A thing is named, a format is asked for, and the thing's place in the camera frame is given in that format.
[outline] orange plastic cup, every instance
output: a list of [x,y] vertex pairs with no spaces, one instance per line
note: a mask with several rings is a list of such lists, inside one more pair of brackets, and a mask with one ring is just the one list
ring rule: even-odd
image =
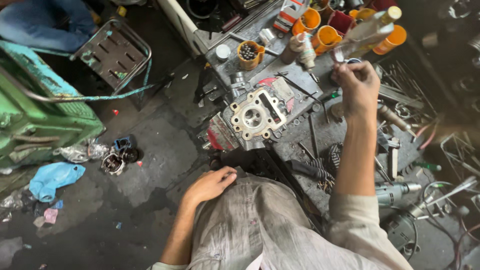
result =
[[306,25],[303,24],[301,17],[298,18],[292,27],[292,33],[294,36],[303,32],[311,33],[320,25],[320,14],[313,8],[308,8],[302,16],[305,17]]
[[[240,49],[243,46],[243,44],[248,44],[248,45],[253,45],[256,49],[257,57],[255,57],[252,60],[244,60],[240,57]],[[237,47],[237,56],[240,60],[240,67],[243,68],[244,70],[252,70],[258,66],[259,63],[261,63],[264,60],[264,55],[265,55],[265,47],[258,45],[255,41],[247,40],[243,41],[240,43],[240,45]]]
[[359,13],[358,10],[351,10],[351,11],[348,12],[348,15],[355,19],[355,17],[357,17],[358,13]]
[[318,29],[313,36],[312,46],[317,56],[335,47],[338,42],[342,41],[342,36],[338,34],[335,28],[324,25]]
[[373,51],[376,54],[383,55],[393,50],[395,47],[402,45],[407,40],[407,32],[399,25],[394,25],[393,32],[378,44]]

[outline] dirty shirt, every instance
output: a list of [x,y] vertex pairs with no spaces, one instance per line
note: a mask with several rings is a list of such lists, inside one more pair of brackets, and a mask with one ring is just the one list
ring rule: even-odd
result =
[[293,192],[253,175],[197,208],[189,265],[148,270],[412,270],[379,226],[376,196],[334,194],[326,239]]

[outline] forearm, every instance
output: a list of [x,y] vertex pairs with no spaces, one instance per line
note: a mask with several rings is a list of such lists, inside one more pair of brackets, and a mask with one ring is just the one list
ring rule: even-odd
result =
[[376,115],[351,116],[347,119],[340,167],[335,192],[374,196],[374,157],[376,146]]
[[190,263],[192,253],[192,231],[195,210],[198,206],[187,199],[182,199],[179,211],[168,236],[160,262],[169,265],[185,265]]

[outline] dirty floor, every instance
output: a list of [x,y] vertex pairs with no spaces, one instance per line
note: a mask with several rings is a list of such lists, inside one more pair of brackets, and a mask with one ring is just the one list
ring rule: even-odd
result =
[[[92,107],[108,129],[100,141],[111,144],[135,135],[144,152],[142,166],[130,164],[120,176],[111,176],[100,170],[99,161],[84,163],[83,177],[57,190],[64,206],[50,227],[38,230],[32,215],[15,212],[11,222],[0,226],[0,236],[21,236],[32,248],[17,252],[8,269],[32,270],[42,264],[48,270],[146,269],[161,254],[183,192],[208,170],[197,134],[215,107],[192,103],[201,67],[166,27],[157,27],[164,22],[155,21],[159,18],[151,7],[129,9],[127,19],[134,28],[138,17],[150,22],[150,30],[145,25],[137,29],[153,48],[151,77],[170,68],[175,80],[140,112],[129,99]],[[167,45],[158,42],[159,36]]]

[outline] green machine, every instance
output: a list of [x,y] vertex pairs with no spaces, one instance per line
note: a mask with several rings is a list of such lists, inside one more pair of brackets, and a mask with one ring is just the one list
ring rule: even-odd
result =
[[49,161],[56,148],[99,136],[104,126],[84,102],[48,102],[79,97],[33,50],[0,41],[0,168]]

